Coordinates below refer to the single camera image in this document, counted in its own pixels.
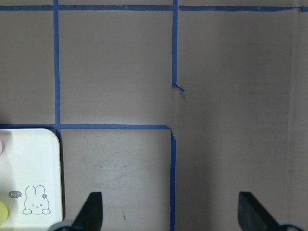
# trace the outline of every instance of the rabbit face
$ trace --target rabbit face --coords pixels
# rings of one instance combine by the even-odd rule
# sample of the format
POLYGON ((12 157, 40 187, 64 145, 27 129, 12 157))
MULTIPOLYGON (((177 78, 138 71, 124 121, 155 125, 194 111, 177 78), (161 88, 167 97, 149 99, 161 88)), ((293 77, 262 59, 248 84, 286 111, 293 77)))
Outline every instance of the rabbit face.
POLYGON ((41 185, 28 186, 26 188, 26 200, 24 214, 49 214, 49 201, 45 194, 45 188, 41 185))

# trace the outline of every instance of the rabbit paw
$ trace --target rabbit paw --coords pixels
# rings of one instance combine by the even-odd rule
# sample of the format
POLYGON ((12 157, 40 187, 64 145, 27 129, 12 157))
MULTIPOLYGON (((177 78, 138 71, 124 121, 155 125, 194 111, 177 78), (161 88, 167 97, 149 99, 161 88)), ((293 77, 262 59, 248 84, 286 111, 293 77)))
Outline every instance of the rabbit paw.
POLYGON ((31 209, 24 209, 23 210, 23 214, 28 215, 28 214, 31 214, 31 213, 32 213, 31 209))
POLYGON ((49 209, 43 209, 42 210, 42 214, 49 214, 50 213, 50 210, 49 209))

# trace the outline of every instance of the pink object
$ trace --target pink object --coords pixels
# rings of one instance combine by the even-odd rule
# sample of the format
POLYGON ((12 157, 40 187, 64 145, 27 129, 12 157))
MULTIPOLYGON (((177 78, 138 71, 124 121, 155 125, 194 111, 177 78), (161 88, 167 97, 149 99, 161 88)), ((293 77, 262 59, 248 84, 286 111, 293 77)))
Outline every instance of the pink object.
POLYGON ((0 140, 0 154, 2 153, 2 147, 3 147, 2 141, 0 140))

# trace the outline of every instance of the rabbit ear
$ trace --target rabbit ear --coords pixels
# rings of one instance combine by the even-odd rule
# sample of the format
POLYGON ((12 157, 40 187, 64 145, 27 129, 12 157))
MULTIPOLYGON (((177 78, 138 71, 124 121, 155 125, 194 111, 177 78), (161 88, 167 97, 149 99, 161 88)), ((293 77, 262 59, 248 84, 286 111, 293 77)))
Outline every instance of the rabbit ear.
POLYGON ((34 186, 28 186, 28 187, 26 188, 26 196, 27 196, 27 197, 33 197, 33 196, 35 196, 35 188, 34 188, 34 186))
POLYGON ((45 194, 45 188, 41 185, 37 186, 35 188, 35 194, 38 195, 38 196, 42 196, 43 194, 45 194))

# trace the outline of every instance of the horizontal blue tape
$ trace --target horizontal blue tape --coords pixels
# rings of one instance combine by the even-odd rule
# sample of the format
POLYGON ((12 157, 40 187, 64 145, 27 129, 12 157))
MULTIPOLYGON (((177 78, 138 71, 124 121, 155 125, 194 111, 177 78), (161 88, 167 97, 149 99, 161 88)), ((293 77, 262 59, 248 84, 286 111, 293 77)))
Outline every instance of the horizontal blue tape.
POLYGON ((289 6, 179 6, 181 11, 254 11, 254 12, 277 12, 300 9, 303 7, 289 6))
POLYGON ((172 6, 59 5, 60 11, 171 11, 172 6))
POLYGON ((45 128, 55 129, 55 124, 0 124, 0 129, 45 128))
POLYGON ((171 130, 160 124, 61 124, 61 129, 131 129, 131 130, 171 130))
POLYGON ((53 6, 0 6, 0 11, 52 11, 53 6))

